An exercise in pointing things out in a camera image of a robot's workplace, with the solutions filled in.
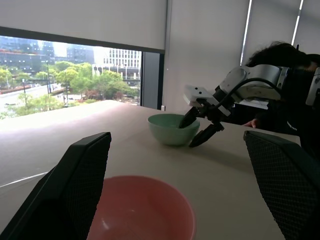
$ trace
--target bowl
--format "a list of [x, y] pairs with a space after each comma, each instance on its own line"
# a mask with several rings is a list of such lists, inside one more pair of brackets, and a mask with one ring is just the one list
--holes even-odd
[[164, 145], [186, 145], [197, 134], [200, 122], [196, 120], [186, 128], [179, 128], [183, 117], [179, 114], [152, 115], [148, 118], [149, 129], [154, 138]]
[[195, 215], [171, 185], [145, 176], [106, 178], [87, 240], [192, 240]]

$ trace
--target roller blind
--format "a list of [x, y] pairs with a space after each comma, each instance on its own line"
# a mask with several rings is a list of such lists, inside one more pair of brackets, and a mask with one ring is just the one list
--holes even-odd
[[295, 44], [308, 54], [320, 54], [320, 1], [304, 0]]
[[291, 43], [301, 0], [252, 0], [243, 63], [273, 41]]
[[1, 0], [0, 26], [165, 49], [165, 0]]
[[183, 112], [186, 84], [216, 88], [239, 65], [249, 0], [173, 0], [163, 103]]

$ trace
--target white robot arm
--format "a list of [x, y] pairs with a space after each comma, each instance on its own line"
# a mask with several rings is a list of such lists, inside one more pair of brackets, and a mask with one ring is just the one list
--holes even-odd
[[[300, 94], [303, 89], [308, 92]], [[179, 127], [189, 126], [197, 117], [213, 123], [194, 137], [190, 147], [196, 147], [224, 129], [220, 122], [231, 114], [234, 103], [250, 99], [280, 100], [283, 95], [292, 99], [302, 96], [305, 104], [313, 107], [320, 104], [320, 97], [317, 98], [320, 95], [320, 67], [311, 72], [266, 64], [239, 66], [228, 73], [213, 95], [203, 87], [187, 85], [184, 99], [192, 108]]]

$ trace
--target green bowl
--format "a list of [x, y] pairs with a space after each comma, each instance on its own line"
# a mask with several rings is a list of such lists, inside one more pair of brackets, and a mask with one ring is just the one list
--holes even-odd
[[149, 129], [160, 143], [169, 146], [183, 146], [188, 144], [197, 134], [200, 122], [194, 121], [186, 128], [179, 128], [183, 115], [157, 114], [148, 118]]

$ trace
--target table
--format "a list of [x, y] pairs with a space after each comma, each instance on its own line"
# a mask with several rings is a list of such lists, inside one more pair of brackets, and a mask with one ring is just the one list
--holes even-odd
[[[243, 140], [249, 128], [223, 123], [225, 130], [199, 147], [169, 147], [148, 130], [147, 118], [159, 113], [102, 101], [3, 120], [0, 186], [47, 172], [72, 143], [111, 132], [105, 177], [150, 176], [178, 188], [194, 209], [196, 240], [283, 240], [260, 194]], [[201, 129], [209, 124], [200, 121]], [[272, 134], [299, 143], [296, 136]], [[0, 187], [0, 232], [41, 177]]]

